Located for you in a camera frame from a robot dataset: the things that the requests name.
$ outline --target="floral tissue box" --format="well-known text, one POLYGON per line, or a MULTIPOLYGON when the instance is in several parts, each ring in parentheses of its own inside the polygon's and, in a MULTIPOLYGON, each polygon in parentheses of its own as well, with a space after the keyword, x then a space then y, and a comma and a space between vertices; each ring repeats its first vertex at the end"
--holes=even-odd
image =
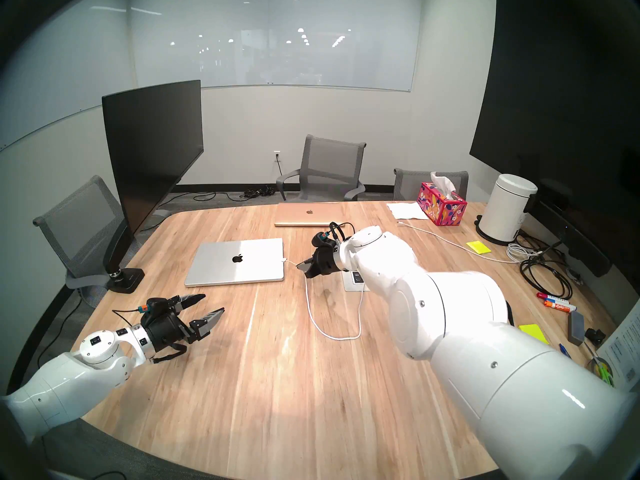
POLYGON ((456 193, 447 199, 432 182, 423 182, 418 194, 418 205, 436 225, 460 225, 467 202, 456 193))

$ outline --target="marker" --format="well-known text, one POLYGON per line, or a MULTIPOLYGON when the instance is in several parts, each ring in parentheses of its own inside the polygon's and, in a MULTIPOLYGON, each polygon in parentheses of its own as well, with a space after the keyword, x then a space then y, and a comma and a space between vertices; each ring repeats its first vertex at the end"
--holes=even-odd
POLYGON ((547 294, 544 294, 543 292, 538 292, 536 294, 536 297, 539 297, 540 299, 544 299, 545 301, 551 301, 552 303, 555 303, 557 305, 566 306, 571 311, 575 311, 577 309, 574 305, 569 304, 569 302, 566 299, 561 299, 560 297, 549 296, 547 294))
POLYGON ((567 350, 565 349, 565 347, 562 344, 560 345, 560 352, 562 354, 564 354, 567 358, 569 358, 570 360, 572 360, 573 358, 569 355, 569 353, 567 352, 567 350))
POLYGON ((564 311, 565 313, 571 313, 569 306, 557 305, 551 301, 545 301, 545 306, 547 308, 553 308, 554 310, 564 311))

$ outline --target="office chair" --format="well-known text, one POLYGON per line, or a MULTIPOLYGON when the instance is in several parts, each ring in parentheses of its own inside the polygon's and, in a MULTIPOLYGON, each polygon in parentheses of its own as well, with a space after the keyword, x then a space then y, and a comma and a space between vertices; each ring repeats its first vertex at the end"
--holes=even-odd
POLYGON ((354 201, 365 191, 360 182, 360 167, 366 143, 346 143, 308 135, 302 153, 302 165, 276 180, 284 196, 284 181, 300 176, 300 194, 290 202, 354 201))
MULTIPOLYGON (((104 286, 109 274, 103 266, 104 254, 123 220, 120 204, 98 175, 33 220, 65 265, 66 286, 78 289, 93 308, 107 292, 104 286)), ((139 249, 140 243, 134 240, 120 267, 124 268, 139 249)))
MULTIPOLYGON (((420 185, 423 182, 431 182, 430 171, 411 171, 394 168, 395 183, 393 184, 394 201, 411 201, 418 198, 420 185)), ((467 199, 467 185, 469 173, 466 171, 437 171, 439 177, 447 177, 456 186, 456 194, 462 199, 467 199)))

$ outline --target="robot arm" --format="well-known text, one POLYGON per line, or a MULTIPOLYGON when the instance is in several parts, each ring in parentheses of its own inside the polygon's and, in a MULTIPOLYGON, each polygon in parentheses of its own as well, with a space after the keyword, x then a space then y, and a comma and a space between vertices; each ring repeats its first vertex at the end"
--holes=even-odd
POLYGON ((478 272, 427 272, 380 227, 340 242, 313 238, 307 278, 358 270, 389 304, 395 345, 430 361, 440 385, 509 478, 581 478, 603 454, 636 395, 603 383, 507 323, 498 285, 478 272))
POLYGON ((191 321, 189 326, 177 317, 182 309, 202 298, 204 294, 149 299, 138 309, 144 313, 139 324, 117 331, 93 332, 82 341, 78 351, 48 361, 23 387, 3 397, 27 443, 89 412, 112 389, 126 382, 137 366, 147 361, 166 361, 186 352, 186 347, 175 344, 176 341, 192 344, 209 335, 224 308, 191 321), (133 347, 132 357, 125 355, 122 343, 133 347), (178 353, 154 358, 156 352, 167 346, 178 349, 178 353))

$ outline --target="yellow sticky note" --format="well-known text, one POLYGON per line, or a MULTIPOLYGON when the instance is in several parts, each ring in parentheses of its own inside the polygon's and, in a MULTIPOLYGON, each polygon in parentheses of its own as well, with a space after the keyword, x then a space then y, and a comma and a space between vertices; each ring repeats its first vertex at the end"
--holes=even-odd
POLYGON ((532 325, 518 325, 518 328, 523 331, 525 334, 529 334, 531 337, 535 337, 541 343, 548 344, 545 334, 542 333, 542 330, 535 323, 532 325))
POLYGON ((491 252, 491 249, 489 249, 480 241, 471 241, 471 242, 468 242, 466 245, 469 246, 471 249, 473 249, 473 251, 475 251, 478 254, 485 254, 485 253, 491 252))

